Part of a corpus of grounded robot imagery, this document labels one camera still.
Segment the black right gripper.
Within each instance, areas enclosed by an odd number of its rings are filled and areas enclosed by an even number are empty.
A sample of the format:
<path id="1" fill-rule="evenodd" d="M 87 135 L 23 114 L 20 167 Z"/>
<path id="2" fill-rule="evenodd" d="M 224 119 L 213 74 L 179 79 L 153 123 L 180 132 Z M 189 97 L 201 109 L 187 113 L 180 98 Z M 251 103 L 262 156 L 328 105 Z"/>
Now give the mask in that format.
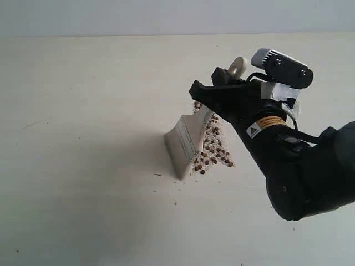
<path id="1" fill-rule="evenodd" d="M 286 123 L 286 114 L 281 104 L 261 97 L 261 82 L 244 82 L 234 78 L 227 70 L 217 67 L 212 73 L 215 86 L 205 86 L 195 80 L 189 89 L 193 100 L 222 116 L 234 128 L 247 129 L 264 117 L 277 116 Z"/>

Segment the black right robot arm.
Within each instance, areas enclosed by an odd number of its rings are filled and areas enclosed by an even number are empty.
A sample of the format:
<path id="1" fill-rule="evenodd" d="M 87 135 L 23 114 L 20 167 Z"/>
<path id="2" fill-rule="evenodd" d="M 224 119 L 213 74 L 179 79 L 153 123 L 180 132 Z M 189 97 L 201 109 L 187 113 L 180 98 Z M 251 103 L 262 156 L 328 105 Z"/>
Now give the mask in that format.
<path id="1" fill-rule="evenodd" d="M 277 214 L 288 221 L 354 202 L 354 123 L 313 137 L 286 124 L 281 104 L 261 96 L 259 80 L 234 80 L 221 68 L 212 86 L 189 93 L 229 122 L 265 176 Z"/>

